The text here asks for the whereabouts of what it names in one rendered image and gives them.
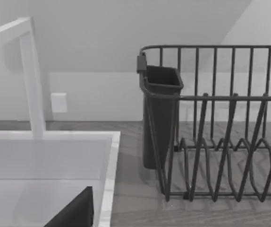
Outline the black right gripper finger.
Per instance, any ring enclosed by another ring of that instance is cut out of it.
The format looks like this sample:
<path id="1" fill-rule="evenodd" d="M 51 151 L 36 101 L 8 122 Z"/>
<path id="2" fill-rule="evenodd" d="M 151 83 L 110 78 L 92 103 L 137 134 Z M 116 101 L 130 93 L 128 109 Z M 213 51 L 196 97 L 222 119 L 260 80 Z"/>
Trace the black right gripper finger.
<path id="1" fill-rule="evenodd" d="M 87 186 L 43 227 L 93 227 L 93 187 Z"/>

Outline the white sink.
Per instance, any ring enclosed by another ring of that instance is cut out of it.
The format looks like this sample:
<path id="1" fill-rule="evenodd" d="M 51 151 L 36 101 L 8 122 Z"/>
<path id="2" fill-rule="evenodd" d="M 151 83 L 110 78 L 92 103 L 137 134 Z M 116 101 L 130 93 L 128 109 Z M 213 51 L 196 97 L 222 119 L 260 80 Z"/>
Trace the white sink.
<path id="1" fill-rule="evenodd" d="M 87 186 L 93 227 L 111 227 L 119 131 L 46 131 L 0 140 L 0 227 L 43 227 Z"/>

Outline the dark grey cutlery holder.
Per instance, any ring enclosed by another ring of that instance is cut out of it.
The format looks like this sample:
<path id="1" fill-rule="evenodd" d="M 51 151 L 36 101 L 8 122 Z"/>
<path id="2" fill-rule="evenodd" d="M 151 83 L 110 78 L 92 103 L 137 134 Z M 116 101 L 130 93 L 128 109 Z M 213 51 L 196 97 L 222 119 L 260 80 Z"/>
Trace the dark grey cutlery holder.
<path id="1" fill-rule="evenodd" d="M 148 65 L 147 78 L 147 89 L 153 93 L 165 95 L 180 94 L 184 87 L 180 73 L 176 68 Z M 161 164 L 163 165 L 169 148 L 173 102 L 168 99 L 151 98 L 150 104 L 156 130 L 158 151 Z M 143 130 L 143 165 L 147 169 L 156 169 L 146 105 L 144 105 Z"/>

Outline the tall white tap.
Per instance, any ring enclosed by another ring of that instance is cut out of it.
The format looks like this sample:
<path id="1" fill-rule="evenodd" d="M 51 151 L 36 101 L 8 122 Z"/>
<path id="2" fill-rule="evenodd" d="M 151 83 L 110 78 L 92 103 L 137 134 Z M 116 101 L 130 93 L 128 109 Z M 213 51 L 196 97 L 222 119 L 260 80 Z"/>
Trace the tall white tap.
<path id="1" fill-rule="evenodd" d="M 41 71 L 32 17 L 19 17 L 0 26 L 0 45 L 15 39 L 18 39 L 20 43 L 31 129 L 29 131 L 0 131 L 0 140 L 40 140 L 46 132 L 46 124 Z"/>

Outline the white wall socket plate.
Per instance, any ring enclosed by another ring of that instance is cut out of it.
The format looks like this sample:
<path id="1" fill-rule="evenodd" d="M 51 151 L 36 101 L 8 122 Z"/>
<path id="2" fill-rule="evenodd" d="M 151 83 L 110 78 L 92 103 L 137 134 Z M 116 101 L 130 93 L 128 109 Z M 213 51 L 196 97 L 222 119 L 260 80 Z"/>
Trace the white wall socket plate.
<path id="1" fill-rule="evenodd" d="M 53 113 L 66 113 L 68 111 L 67 93 L 51 93 L 51 108 Z"/>

